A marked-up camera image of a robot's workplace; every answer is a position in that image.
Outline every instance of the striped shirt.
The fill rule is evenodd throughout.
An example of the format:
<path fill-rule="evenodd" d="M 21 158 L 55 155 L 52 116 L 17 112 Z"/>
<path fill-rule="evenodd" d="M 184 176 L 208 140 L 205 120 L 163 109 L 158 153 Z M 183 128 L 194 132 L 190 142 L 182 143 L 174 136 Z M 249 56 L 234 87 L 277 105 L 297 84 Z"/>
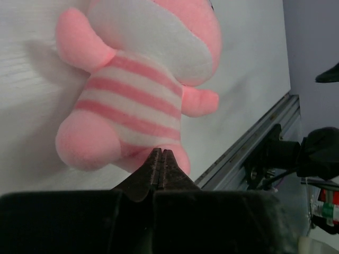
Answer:
<path fill-rule="evenodd" d="M 75 105 L 106 118 L 123 156 L 162 144 L 180 144 L 182 85 L 153 61 L 119 51 L 94 73 Z"/>

